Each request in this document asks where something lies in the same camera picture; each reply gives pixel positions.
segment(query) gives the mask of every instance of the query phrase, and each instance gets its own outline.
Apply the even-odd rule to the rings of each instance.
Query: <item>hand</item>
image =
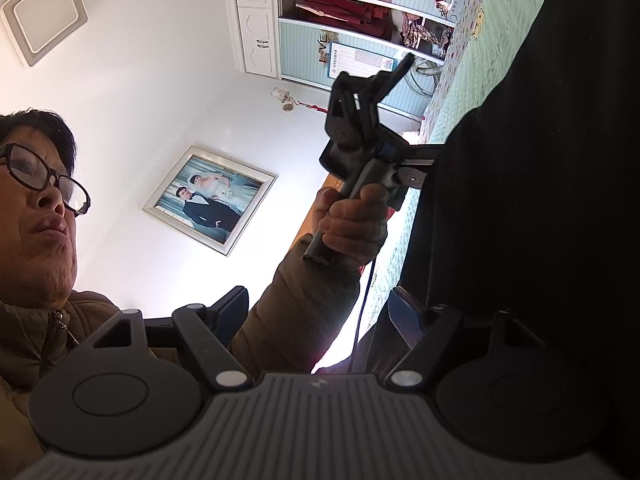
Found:
[[[341,200],[337,190],[326,187],[316,196],[312,228],[324,233],[322,241],[327,247],[346,255],[349,268],[358,269],[378,256],[385,243],[387,198],[380,184],[363,187],[355,200]]]

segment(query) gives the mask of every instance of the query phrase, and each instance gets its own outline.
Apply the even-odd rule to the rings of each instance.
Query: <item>eyeglass lens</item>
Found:
[[[47,187],[49,169],[42,160],[29,150],[21,146],[14,146],[11,152],[10,164],[14,175],[22,183],[37,189]],[[82,211],[87,202],[87,195],[84,189],[67,176],[60,176],[58,186],[65,204],[73,211]]]

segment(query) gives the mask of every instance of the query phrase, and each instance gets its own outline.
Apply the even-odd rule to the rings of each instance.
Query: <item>groom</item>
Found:
[[[204,227],[218,227],[231,232],[240,219],[240,215],[228,205],[195,194],[187,187],[178,188],[175,194],[184,200],[182,209],[184,214],[196,224]]]

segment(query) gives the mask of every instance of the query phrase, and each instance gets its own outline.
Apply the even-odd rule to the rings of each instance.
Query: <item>black hair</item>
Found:
[[[29,126],[45,134],[58,150],[58,155],[69,175],[76,166],[78,147],[74,134],[65,124],[62,117],[42,110],[24,110],[9,115],[0,115],[0,144],[18,126]]]

